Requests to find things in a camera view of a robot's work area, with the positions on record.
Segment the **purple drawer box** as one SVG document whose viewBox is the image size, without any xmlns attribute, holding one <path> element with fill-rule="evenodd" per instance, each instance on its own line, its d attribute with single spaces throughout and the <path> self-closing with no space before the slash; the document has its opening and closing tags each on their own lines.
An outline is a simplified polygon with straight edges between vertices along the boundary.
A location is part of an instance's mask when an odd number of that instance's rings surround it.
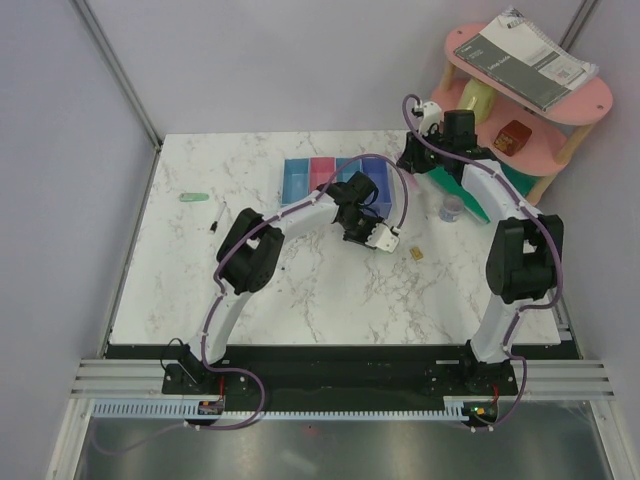
<svg viewBox="0 0 640 480">
<path fill-rule="evenodd" d="M 371 194 L 366 200 L 366 205 L 379 216 L 388 218 L 392 210 L 394 196 L 387 162 L 379 158 L 366 157 L 361 161 L 361 169 L 377 188 L 377 195 Z"/>
</svg>

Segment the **teal blue drawer box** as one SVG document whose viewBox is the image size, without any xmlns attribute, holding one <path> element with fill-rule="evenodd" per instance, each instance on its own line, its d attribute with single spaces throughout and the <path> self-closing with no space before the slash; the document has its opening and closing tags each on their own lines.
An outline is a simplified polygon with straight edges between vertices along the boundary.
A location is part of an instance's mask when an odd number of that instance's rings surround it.
<svg viewBox="0 0 640 480">
<path fill-rule="evenodd" d="M 359 159 L 338 157 L 335 159 L 336 177 L 335 182 L 348 182 L 356 172 L 361 172 L 361 161 Z"/>
</svg>

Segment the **pink drawer box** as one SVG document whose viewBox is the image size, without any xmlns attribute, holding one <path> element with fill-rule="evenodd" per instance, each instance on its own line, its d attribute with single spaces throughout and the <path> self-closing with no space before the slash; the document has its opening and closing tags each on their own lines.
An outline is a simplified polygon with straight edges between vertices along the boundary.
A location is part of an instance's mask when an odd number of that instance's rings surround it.
<svg viewBox="0 0 640 480">
<path fill-rule="evenodd" d="M 326 183 L 335 172 L 334 157 L 311 157 L 309 168 L 309 189 L 316 190 Z"/>
</svg>

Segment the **light blue drawer box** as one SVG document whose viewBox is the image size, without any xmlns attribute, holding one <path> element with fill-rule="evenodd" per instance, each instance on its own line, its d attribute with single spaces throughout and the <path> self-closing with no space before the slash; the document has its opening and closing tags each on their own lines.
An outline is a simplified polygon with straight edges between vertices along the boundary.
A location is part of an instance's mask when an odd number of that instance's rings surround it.
<svg viewBox="0 0 640 480">
<path fill-rule="evenodd" d="M 294 158 L 284 161 L 280 204 L 296 203 L 309 195 L 310 159 Z"/>
</svg>

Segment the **pink highlighter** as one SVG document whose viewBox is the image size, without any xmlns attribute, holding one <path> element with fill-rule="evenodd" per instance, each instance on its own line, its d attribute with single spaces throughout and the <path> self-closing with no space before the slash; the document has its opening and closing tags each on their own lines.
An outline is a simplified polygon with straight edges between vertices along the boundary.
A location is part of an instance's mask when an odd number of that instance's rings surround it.
<svg viewBox="0 0 640 480">
<path fill-rule="evenodd" d="M 407 184 L 407 189 L 410 192 L 411 196 L 417 197 L 421 194 L 421 188 L 415 177 L 408 173 L 404 172 L 403 176 L 405 178 L 405 182 Z"/>
</svg>

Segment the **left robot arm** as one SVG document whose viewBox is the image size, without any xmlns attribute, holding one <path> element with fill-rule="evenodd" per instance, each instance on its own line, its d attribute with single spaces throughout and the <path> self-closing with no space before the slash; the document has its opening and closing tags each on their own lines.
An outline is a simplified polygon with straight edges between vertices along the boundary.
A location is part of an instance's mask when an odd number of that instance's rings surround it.
<svg viewBox="0 0 640 480">
<path fill-rule="evenodd" d="M 377 196 L 375 183 L 357 172 L 347 182 L 327 182 L 302 200 L 270 215 L 242 210 L 216 255 L 213 279 L 218 292 L 199 330 L 183 348 L 178 364 L 185 382 L 208 393 L 219 382 L 219 369 L 230 334 L 249 299 L 272 279 L 284 245 L 319 227 L 338 224 L 343 239 L 363 247 L 393 252 L 401 227 L 390 226 L 365 201 Z"/>
</svg>

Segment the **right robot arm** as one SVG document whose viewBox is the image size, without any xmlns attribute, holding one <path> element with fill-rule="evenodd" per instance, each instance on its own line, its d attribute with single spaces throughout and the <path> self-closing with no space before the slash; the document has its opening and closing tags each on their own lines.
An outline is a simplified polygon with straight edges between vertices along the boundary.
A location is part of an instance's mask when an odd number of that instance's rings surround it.
<svg viewBox="0 0 640 480">
<path fill-rule="evenodd" d="M 494 381 L 490 364 L 511 358 L 522 314 L 551 309 L 560 300 L 564 224 L 533 207 L 493 152 L 478 145 L 472 111 L 416 101 L 403 116 L 409 132 L 399 167 L 411 174 L 443 168 L 495 225 L 485 268 L 491 298 L 470 340 L 476 359 L 457 371 L 465 391 L 481 393 Z"/>
</svg>

